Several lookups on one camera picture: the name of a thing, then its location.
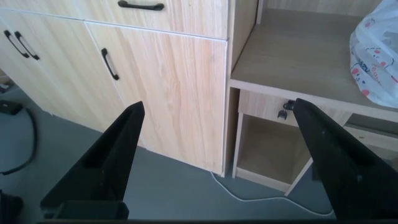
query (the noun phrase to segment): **black cable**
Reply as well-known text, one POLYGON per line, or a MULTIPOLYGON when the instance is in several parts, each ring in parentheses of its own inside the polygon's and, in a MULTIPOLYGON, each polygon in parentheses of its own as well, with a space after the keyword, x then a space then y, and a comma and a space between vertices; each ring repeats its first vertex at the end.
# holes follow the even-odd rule
POLYGON ((0 174, 2 174, 2 175, 9 175, 9 174, 13 174, 13 173, 15 173, 17 171, 20 171, 24 167, 28 166, 33 161, 34 157, 36 156, 36 152, 37 152, 37 125, 36 125, 36 121, 35 121, 35 118, 34 118, 32 112, 28 108, 25 108, 25 109, 26 109, 27 114, 30 117, 30 120, 32 121, 32 126, 33 126, 33 148, 32 148, 32 154, 30 155, 29 159, 25 163, 23 163, 22 165, 20 165, 18 167, 15 167, 15 168, 13 168, 11 170, 0 172, 0 174))

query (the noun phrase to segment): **drawer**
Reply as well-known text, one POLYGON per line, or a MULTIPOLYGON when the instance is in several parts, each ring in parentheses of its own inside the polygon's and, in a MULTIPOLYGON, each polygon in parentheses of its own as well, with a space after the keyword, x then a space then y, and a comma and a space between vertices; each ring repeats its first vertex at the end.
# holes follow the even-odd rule
POLYGON ((398 123, 353 114, 344 128, 363 144, 398 151, 398 123))
POLYGON ((72 0, 2 0, 0 7, 80 18, 72 0))
POLYGON ((163 4, 160 11, 121 7, 119 1, 79 0, 76 3, 89 21, 227 38, 227 0, 125 0, 139 6, 163 4))
MULTIPOLYGON (((276 96, 263 95, 260 93, 241 90, 241 96, 239 99, 239 112, 297 127, 298 125, 294 117, 293 111, 286 111, 286 119, 278 118, 278 112, 284 109, 283 105, 289 100, 295 99, 285 99, 276 96)), ((324 106, 318 107, 340 125, 344 125, 345 122, 347 122, 348 118, 351 116, 351 113, 349 112, 335 110, 324 106)))

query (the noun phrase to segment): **black handle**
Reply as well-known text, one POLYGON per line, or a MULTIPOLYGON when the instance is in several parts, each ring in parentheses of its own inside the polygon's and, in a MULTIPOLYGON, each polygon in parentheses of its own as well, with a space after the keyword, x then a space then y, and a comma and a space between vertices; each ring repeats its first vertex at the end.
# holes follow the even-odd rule
POLYGON ((153 10, 153 11, 161 11, 164 8, 164 5, 162 3, 156 4, 154 6, 138 6, 138 5, 129 4, 124 0, 118 1, 118 5, 120 7, 126 7, 126 8, 130 8, 130 9, 146 9, 146 10, 153 10))
POLYGON ((17 46, 15 46, 15 44, 13 43, 13 41, 10 39, 11 33, 8 30, 4 31, 4 34, 6 35, 7 39, 10 41, 10 43, 15 47, 15 49, 17 49, 17 51, 24 56, 25 58, 29 58, 29 55, 27 53, 22 53, 17 46))
POLYGON ((287 118, 287 112, 286 112, 286 110, 281 110, 281 111, 279 111, 279 112, 278 112, 278 118, 284 118, 284 119, 286 119, 286 118, 287 118))
POLYGON ((20 32, 15 32, 15 37, 17 37, 17 40, 21 43, 21 45, 25 48, 25 50, 30 54, 30 56, 32 56, 32 58, 38 60, 40 59, 39 56, 37 55, 32 55, 32 53, 26 48, 26 46, 24 45, 24 43, 22 43, 21 38, 23 38, 23 36, 21 35, 20 32))
POLYGON ((101 50, 101 53, 102 53, 102 58, 104 59, 105 64, 106 64, 106 66, 107 66, 109 72, 111 73, 113 79, 119 80, 119 75, 114 74, 114 73, 112 72, 111 67, 109 66, 108 60, 106 59, 106 56, 107 56, 107 54, 108 54, 108 51, 107 51, 106 49, 102 49, 102 50, 101 50))

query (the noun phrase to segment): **cabinet door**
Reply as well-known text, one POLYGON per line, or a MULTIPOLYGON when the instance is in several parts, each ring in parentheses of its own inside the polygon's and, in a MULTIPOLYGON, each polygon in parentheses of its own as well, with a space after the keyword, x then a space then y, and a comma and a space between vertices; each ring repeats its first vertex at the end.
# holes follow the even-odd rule
POLYGON ((125 105, 144 102, 143 145, 220 174, 226 42, 86 24, 114 62, 125 105))
POLYGON ((55 85, 32 57, 25 58, 22 56, 27 52, 19 44, 12 30, 1 20, 0 31, 1 69, 44 111, 65 119, 71 119, 74 114, 68 109, 62 97, 57 95, 55 85), (11 33, 10 40, 12 42, 4 34, 5 30, 11 33), (61 107, 55 106, 57 102, 63 102, 61 107))
POLYGON ((79 114, 74 122, 104 131, 125 106, 84 22, 2 11, 40 57, 59 92, 79 114))

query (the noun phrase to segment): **wood grain surface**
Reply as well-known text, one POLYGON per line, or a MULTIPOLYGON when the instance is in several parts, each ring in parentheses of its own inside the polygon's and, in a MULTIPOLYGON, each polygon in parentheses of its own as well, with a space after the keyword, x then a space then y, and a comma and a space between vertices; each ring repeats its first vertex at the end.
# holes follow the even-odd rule
POLYGON ((398 135, 384 133, 382 131, 376 131, 352 124, 346 124, 344 128, 363 144, 398 151, 398 135))
POLYGON ((381 0, 265 0, 269 9, 288 9, 307 12, 366 16, 381 0))
MULTIPOLYGON (((0 29, 12 29, 0 21, 0 29)), ((18 49, 26 53, 17 39, 12 36, 12 41, 18 49)), ((64 119, 73 119, 76 113, 71 110, 65 98, 58 94, 56 85, 47 76, 45 70, 32 58, 23 57, 4 34, 0 35, 0 67, 12 78, 19 88, 21 88, 39 107, 44 111, 60 116, 64 119)))
POLYGON ((125 105, 143 101, 150 151, 222 172, 226 41, 86 23, 125 105))
POLYGON ((299 129, 245 116, 249 118, 249 123, 244 133, 244 144, 240 149, 238 168, 290 185, 293 182, 294 155, 299 129))
POLYGON ((161 11, 128 9, 118 0, 79 0, 76 3, 89 21, 109 22, 154 30, 227 39, 227 0, 127 0, 129 4, 164 4, 161 11))
POLYGON ((81 18, 74 0, 1 0, 0 7, 81 18))
MULTIPOLYGON (((283 105, 289 100, 290 99, 277 96, 241 90, 239 112, 298 127, 293 111, 286 111, 286 119, 278 118, 278 112, 284 109, 283 105)), ((325 106, 319 106, 319 108, 340 125, 344 125, 352 114, 350 112, 327 108, 325 106)))
POLYGON ((56 92, 73 105, 74 122, 104 131, 123 112, 126 106, 84 22, 6 10, 1 16, 40 57, 56 92))
POLYGON ((349 70, 349 35, 360 18, 269 9, 235 66, 230 85, 398 122, 398 109, 369 101, 349 70))

